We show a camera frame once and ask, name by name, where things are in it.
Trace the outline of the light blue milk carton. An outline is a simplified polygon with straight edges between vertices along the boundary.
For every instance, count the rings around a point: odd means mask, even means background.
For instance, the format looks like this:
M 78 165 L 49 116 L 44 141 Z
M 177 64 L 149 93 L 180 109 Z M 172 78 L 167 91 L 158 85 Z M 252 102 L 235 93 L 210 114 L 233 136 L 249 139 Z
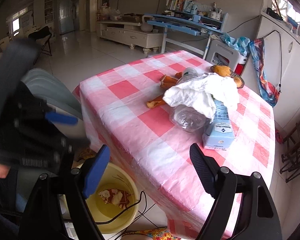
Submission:
M 203 147 L 210 150 L 227 150 L 235 139 L 227 107 L 214 100 L 216 111 L 214 119 L 202 135 Z

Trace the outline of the small orange peel piece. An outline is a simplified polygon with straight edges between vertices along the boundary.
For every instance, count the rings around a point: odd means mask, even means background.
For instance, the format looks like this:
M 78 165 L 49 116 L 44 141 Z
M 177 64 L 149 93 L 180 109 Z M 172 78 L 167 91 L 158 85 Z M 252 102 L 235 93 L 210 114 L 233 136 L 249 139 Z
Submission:
M 162 106 L 165 104 L 166 104 L 166 102 L 163 100 L 163 94 L 160 96 L 157 96 L 153 100 L 150 100 L 146 103 L 147 107 L 150 109 L 153 109 L 155 107 Z

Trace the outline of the clear plastic bottle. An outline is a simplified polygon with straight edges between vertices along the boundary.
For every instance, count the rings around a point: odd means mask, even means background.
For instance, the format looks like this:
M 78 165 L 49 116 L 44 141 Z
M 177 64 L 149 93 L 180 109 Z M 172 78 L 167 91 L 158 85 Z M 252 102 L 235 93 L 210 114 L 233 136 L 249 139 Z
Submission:
M 198 76 L 199 74 L 194 68 L 186 68 L 182 72 L 182 75 L 176 84 L 184 83 Z M 187 107 L 185 105 L 172 107 L 169 118 L 172 123 L 179 126 L 186 132 L 195 132 L 199 129 L 205 131 L 211 121 L 210 118 L 200 114 L 192 107 Z

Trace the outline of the long orange peel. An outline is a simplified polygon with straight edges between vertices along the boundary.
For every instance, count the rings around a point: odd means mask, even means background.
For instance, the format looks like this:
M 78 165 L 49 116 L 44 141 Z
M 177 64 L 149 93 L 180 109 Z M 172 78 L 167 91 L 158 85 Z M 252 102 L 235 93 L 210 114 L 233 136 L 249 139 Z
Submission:
M 171 87 L 175 86 L 178 81 L 179 80 L 174 77 L 164 75 L 160 79 L 160 87 L 162 89 L 167 90 L 167 89 L 170 89 Z

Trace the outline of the white paper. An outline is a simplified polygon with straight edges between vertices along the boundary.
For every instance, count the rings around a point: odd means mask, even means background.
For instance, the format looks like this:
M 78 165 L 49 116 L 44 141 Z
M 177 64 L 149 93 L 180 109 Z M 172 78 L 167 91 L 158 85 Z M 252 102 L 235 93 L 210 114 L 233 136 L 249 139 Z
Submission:
M 209 119 L 214 118 L 217 110 L 215 100 L 222 102 L 229 111 L 237 109 L 239 93 L 231 77 L 205 73 L 169 88 L 163 96 L 170 107 L 192 107 Z

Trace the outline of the yellow plastic trash bucket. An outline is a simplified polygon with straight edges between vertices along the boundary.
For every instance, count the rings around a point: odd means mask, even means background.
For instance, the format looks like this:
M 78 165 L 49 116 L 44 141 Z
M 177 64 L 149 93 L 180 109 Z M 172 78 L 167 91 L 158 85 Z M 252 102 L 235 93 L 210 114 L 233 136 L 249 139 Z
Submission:
M 111 234 L 133 222 L 139 200 L 132 178 L 120 167 L 109 163 L 95 193 L 86 202 L 101 233 Z

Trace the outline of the red snack wrapper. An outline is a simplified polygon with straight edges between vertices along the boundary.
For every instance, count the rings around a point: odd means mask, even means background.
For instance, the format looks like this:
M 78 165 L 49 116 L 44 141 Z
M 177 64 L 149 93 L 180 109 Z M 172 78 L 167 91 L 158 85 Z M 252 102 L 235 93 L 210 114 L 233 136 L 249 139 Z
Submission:
M 119 189 L 106 189 L 98 193 L 105 204 L 113 204 L 121 209 L 126 209 L 130 203 L 129 194 L 127 191 Z

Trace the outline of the grey-green chair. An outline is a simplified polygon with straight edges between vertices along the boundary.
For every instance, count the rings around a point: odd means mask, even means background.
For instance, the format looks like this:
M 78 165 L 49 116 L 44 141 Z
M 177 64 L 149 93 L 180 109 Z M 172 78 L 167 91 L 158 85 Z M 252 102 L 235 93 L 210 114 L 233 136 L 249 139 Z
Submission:
M 81 103 L 69 89 L 57 78 L 43 69 L 30 70 L 22 82 L 30 92 L 44 100 L 52 111 L 47 114 L 48 120 L 67 138 L 78 143 L 79 147 L 89 147 Z

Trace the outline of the woven fruit plate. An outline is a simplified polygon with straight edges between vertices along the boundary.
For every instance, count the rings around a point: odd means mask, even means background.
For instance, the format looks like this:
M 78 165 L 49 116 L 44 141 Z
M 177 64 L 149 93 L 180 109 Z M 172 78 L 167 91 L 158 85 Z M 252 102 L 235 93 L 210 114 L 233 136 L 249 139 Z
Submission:
M 237 89 L 242 89 L 245 85 L 244 80 L 240 75 L 235 72 L 231 72 L 231 78 L 234 80 L 235 84 L 237 85 Z

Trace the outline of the white TV cabinet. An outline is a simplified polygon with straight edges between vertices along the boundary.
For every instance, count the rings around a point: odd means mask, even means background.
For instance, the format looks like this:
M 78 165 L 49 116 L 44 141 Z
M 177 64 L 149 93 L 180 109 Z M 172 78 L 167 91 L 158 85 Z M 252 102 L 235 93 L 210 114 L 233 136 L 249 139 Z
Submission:
M 151 50 L 156 53 L 163 40 L 162 33 L 146 33 L 141 30 L 140 23 L 133 22 L 97 21 L 96 33 L 100 38 L 127 45 L 130 49 L 141 47 L 146 55 Z

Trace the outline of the pink kettlebell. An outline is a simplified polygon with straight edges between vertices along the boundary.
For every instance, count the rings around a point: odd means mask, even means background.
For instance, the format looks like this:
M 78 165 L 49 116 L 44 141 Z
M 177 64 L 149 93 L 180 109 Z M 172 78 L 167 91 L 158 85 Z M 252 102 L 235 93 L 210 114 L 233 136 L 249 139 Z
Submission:
M 143 15 L 142 16 L 142 24 L 141 30 L 146 33 L 150 33 L 153 30 L 153 26 L 147 23 L 147 20 L 152 20 L 153 16 Z

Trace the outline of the white plastic stool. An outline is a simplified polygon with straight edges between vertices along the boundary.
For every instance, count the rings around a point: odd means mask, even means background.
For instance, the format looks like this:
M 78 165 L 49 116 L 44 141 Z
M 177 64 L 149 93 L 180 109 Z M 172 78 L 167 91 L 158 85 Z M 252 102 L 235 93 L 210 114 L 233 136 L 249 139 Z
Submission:
M 211 40 L 205 60 L 213 65 L 228 66 L 238 75 L 241 75 L 247 62 L 247 57 L 224 42 Z

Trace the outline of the light blue cloth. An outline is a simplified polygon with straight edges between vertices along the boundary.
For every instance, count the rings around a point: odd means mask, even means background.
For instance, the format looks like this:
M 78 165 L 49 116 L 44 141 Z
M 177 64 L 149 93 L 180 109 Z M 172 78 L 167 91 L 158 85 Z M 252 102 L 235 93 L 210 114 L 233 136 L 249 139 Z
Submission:
M 233 38 L 227 33 L 221 35 L 221 40 L 224 44 L 228 45 L 230 48 L 237 50 L 240 55 L 247 57 L 250 53 L 249 43 L 250 39 L 244 36 L 239 38 Z

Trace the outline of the blue study desk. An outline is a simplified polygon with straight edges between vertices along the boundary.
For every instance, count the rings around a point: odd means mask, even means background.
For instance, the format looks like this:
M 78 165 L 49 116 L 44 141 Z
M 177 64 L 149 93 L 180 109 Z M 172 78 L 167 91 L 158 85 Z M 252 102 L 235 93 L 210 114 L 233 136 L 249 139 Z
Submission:
M 220 29 L 215 29 L 210 27 L 208 24 L 195 22 L 193 20 L 185 20 L 183 18 L 174 17 L 174 16 L 167 16 L 167 15 L 159 15 L 159 14 L 149 14 L 148 15 L 151 20 L 147 20 L 149 25 L 154 27 L 161 27 L 163 28 L 163 38 L 162 38 L 162 45 L 161 45 L 161 53 L 165 53 L 166 51 L 166 43 L 171 43 L 173 45 L 188 49 L 196 54 L 202 56 L 203 59 L 206 58 L 209 45 L 211 43 L 211 36 L 212 35 L 223 35 Z M 173 40 L 168 38 L 168 31 L 177 31 L 180 33 L 192 35 L 192 36 L 207 36 L 207 43 L 204 50 L 199 48 L 195 48 L 194 46 L 185 44 L 184 42 L 180 42 L 177 40 Z

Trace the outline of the white pen holder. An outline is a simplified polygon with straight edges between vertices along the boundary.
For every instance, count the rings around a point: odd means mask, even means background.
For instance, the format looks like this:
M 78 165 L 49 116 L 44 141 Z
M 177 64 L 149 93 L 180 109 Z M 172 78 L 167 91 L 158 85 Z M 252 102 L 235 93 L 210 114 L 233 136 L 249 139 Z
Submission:
M 221 20 L 222 9 L 217 7 L 217 4 L 214 2 L 212 8 L 209 10 L 208 17 L 214 20 Z

